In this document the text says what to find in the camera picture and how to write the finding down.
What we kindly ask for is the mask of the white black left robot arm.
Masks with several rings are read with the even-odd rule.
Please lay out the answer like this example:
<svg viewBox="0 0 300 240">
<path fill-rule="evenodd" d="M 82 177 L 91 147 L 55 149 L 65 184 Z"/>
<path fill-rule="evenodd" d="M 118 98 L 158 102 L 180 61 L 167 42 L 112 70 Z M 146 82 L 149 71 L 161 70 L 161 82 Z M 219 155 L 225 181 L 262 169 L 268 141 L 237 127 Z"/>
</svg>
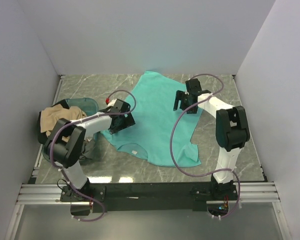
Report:
<svg viewBox="0 0 300 240">
<path fill-rule="evenodd" d="M 49 161 L 62 172 L 78 201 L 84 201 L 90 195 L 90 181 L 79 161 L 85 139 L 102 131 L 115 134 L 135 124 L 132 111 L 137 106 L 136 101 L 134 106 L 121 99 L 106 103 L 106 108 L 93 115 L 78 120 L 59 119 L 44 144 Z"/>
</svg>

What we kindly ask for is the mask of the teal t-shirt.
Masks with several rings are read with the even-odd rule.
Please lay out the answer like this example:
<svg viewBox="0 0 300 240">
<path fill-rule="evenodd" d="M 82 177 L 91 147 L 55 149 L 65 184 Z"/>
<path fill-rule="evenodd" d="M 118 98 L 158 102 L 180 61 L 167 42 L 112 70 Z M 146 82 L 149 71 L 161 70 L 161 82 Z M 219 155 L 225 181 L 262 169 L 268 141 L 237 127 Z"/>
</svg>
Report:
<svg viewBox="0 0 300 240">
<path fill-rule="evenodd" d="M 196 167 L 199 149 L 191 143 L 202 111 L 181 115 L 174 111 L 176 92 L 186 86 L 160 73 L 146 71 L 125 101 L 134 106 L 135 124 L 117 133 L 102 131 L 119 152 L 131 154 L 161 167 Z"/>
</svg>

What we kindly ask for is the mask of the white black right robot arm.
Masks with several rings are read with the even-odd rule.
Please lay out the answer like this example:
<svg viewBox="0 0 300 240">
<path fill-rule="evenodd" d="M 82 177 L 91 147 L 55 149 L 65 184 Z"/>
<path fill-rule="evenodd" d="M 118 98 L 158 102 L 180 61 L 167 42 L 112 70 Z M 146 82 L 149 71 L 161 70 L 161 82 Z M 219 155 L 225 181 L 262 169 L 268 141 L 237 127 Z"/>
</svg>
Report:
<svg viewBox="0 0 300 240">
<path fill-rule="evenodd" d="M 245 108 L 225 103 L 209 90 L 203 90 L 199 75 L 185 82 L 185 91 L 177 90 L 173 110 L 181 115 L 196 114 L 202 109 L 215 118 L 215 138 L 219 153 L 215 170 L 211 173 L 209 190 L 205 194 L 216 200 L 236 192 L 233 184 L 238 156 L 250 140 L 250 130 Z"/>
</svg>

